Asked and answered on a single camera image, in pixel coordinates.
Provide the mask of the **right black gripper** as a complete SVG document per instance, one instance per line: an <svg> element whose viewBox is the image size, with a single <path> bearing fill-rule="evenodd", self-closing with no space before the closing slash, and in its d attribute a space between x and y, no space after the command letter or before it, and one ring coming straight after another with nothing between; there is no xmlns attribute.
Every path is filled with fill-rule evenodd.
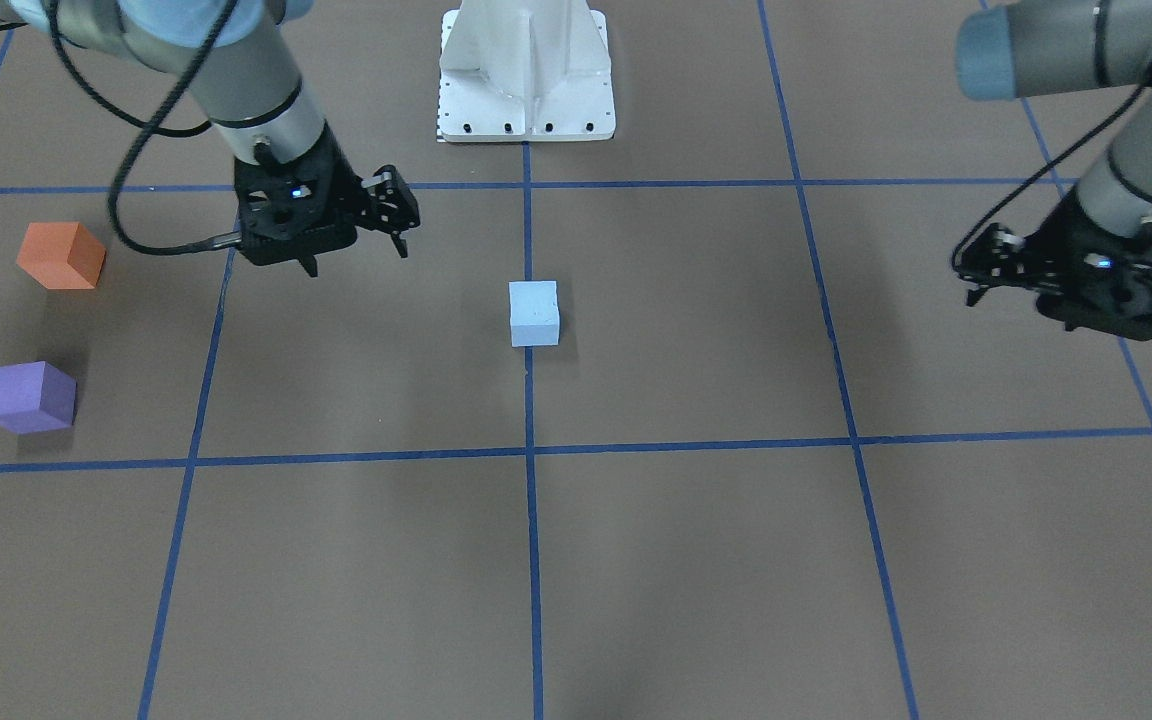
<svg viewBox="0 0 1152 720"><path fill-rule="evenodd" d="M420 206L394 165L364 179L353 170L332 127L314 145L278 161L256 143L255 162L234 162L238 253L256 266L296 262L319 278L317 256L353 247L358 232L388 234L399 258L410 256L404 232L420 227Z"/></svg>

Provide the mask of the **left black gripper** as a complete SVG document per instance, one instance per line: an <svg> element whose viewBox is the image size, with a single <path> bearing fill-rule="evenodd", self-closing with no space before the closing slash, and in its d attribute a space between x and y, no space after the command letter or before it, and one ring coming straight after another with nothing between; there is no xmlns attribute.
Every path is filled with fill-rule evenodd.
<svg viewBox="0 0 1152 720"><path fill-rule="evenodd" d="M1152 215L1120 236L1094 223L1069 194L1028 236L988 223L960 242L957 275L972 286L967 306L992 288L1015 287L1034 291L1038 313L1066 331L1152 340Z"/></svg>

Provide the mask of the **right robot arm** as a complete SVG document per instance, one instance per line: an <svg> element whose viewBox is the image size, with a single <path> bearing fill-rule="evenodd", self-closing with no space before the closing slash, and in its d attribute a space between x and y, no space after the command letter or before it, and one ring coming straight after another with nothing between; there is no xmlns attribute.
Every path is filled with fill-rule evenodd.
<svg viewBox="0 0 1152 720"><path fill-rule="evenodd" d="M297 263L314 276L320 255L378 232L407 258L419 202L392 165L357 176L280 32L308 9L306 1L0 1L0 32L40 29L84 94L136 128L106 192L111 232L129 250L156 258L234 250L256 266ZM134 118L83 77L74 47L164 73L173 86L150 118ZM147 141L209 131L234 159L236 229L175 247L134 241L120 200Z"/></svg>

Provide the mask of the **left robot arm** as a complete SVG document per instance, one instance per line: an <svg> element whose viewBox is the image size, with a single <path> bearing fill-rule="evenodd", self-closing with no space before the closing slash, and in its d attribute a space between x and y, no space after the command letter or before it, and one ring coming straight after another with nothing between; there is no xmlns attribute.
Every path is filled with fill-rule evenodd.
<svg viewBox="0 0 1152 720"><path fill-rule="evenodd" d="M1152 1L1018 1L970 15L955 45L957 85L996 101L1130 88L1089 129L1120 131L1038 225L1018 234L984 214L952 251L967 305L993 288L1033 291L1039 314L1152 340Z"/></svg>

